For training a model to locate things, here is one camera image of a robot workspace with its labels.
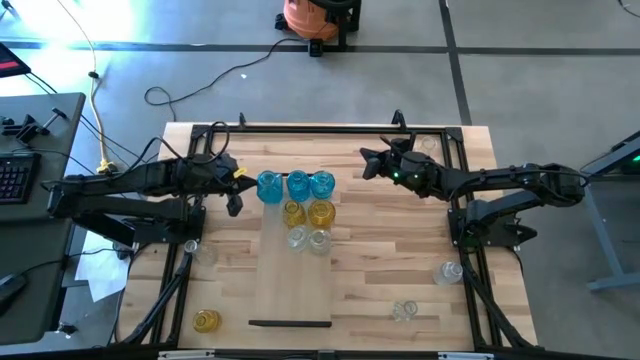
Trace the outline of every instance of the blue glass cup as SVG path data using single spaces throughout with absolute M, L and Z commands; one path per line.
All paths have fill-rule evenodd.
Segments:
M 311 192 L 318 199 L 328 199 L 336 187 L 336 179 L 326 171 L 318 171 L 311 177 Z
M 282 201 L 282 175 L 263 171 L 258 175 L 258 197 L 265 204 L 280 204 Z
M 301 170 L 292 171 L 287 177 L 289 196 L 297 202 L 305 202 L 311 196 L 311 180 L 309 175 Z

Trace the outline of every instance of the white paper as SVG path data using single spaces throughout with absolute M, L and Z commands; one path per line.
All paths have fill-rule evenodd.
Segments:
M 101 249 L 112 249 L 113 243 L 102 236 L 87 231 L 83 253 L 92 253 Z M 129 275 L 129 262 L 118 259 L 115 251 L 102 251 L 92 255 L 82 255 L 76 270 L 76 280 L 87 280 L 93 302 L 97 302 L 124 289 Z

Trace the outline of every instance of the gray desk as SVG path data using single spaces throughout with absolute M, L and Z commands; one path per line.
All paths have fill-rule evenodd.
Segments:
M 40 124 L 51 117 L 56 107 L 69 120 L 58 119 L 50 127 L 51 134 L 36 137 L 35 148 L 71 152 L 85 96 L 81 93 L 0 97 L 0 115 L 22 123 L 29 113 Z M 0 152 L 20 148 L 12 138 L 0 136 Z M 61 179 L 67 157 L 41 153 L 41 166 L 27 204 L 0 205 L 0 277 L 18 273 L 47 261 L 61 260 L 69 245 L 71 220 L 46 218 L 49 199 L 39 186 L 43 180 Z M 26 274 L 29 281 L 11 308 L 0 317 L 0 345 L 34 342 L 51 328 L 62 282 L 62 264 L 43 266 Z

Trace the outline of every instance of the red object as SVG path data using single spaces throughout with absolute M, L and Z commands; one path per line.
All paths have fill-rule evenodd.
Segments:
M 0 63 L 0 70 L 4 70 L 4 69 L 12 69 L 14 67 L 19 67 L 20 64 L 18 64 L 15 61 L 9 61 L 6 63 Z
M 326 22 L 327 11 L 309 0 L 285 0 L 283 13 L 289 28 L 305 39 L 327 41 L 338 34 L 338 27 Z

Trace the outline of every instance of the orange shop vacuum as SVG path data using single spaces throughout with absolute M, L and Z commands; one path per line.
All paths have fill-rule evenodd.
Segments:
M 309 55 L 313 57 L 322 56 L 324 42 L 336 35 L 336 50 L 346 51 L 347 33 L 358 31 L 361 7 L 362 0 L 285 0 L 275 28 L 293 30 L 309 39 Z

